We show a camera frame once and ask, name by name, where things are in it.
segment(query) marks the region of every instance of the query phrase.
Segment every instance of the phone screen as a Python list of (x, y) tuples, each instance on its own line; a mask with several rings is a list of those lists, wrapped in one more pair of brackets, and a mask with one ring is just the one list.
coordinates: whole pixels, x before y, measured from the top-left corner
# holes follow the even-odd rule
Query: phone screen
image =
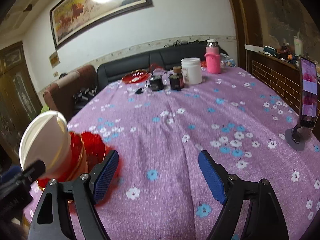
[(304, 58), (301, 58), (302, 70), (302, 117), (303, 125), (311, 126), (312, 122), (316, 122), (317, 112), (317, 73), (316, 65)]

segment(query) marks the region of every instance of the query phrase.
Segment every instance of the black leather sofa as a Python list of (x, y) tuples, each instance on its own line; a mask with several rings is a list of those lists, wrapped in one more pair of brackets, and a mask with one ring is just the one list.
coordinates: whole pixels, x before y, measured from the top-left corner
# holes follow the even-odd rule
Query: black leather sofa
[(98, 90), (101, 91), (109, 83), (122, 79), (127, 73), (137, 69), (148, 69), (153, 63), (166, 70), (181, 65), (181, 60), (187, 57), (204, 59), (206, 42), (190, 43), (180, 46), (152, 50), (119, 60), (101, 64), (97, 69)]

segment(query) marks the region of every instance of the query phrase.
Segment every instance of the ceiling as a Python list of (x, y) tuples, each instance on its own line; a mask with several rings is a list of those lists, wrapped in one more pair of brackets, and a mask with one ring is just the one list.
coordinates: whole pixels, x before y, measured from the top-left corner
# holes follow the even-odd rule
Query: ceiling
[(25, 33), (51, 1), (16, 0), (0, 24), (0, 39), (8, 40)]

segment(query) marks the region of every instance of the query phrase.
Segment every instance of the brown bottle cap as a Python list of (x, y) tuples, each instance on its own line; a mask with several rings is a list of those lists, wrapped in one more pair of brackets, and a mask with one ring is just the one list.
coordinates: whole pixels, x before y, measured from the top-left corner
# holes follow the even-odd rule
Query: brown bottle cap
[(181, 73), (181, 67), (180, 66), (173, 67), (173, 72), (174, 73)]

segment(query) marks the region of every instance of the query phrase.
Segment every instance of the metal screw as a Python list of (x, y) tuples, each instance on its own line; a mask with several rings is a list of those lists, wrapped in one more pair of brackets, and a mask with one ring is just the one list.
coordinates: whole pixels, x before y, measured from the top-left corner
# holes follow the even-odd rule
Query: metal screw
[(89, 178), (89, 174), (88, 173), (84, 173), (84, 174), (80, 175), (80, 179), (82, 179), (82, 180), (85, 180), (87, 178)]
[(56, 184), (57, 183), (57, 180), (56, 179), (50, 179), (49, 180), (49, 185), (54, 185), (54, 184)]
[(269, 183), (270, 183), (269, 180), (267, 180), (267, 179), (262, 179), (261, 182), (263, 185), (269, 185)]
[(236, 174), (230, 174), (230, 175), (229, 175), (229, 178), (230, 178), (231, 180), (237, 180), (237, 179), (238, 179), (238, 176), (237, 176)]

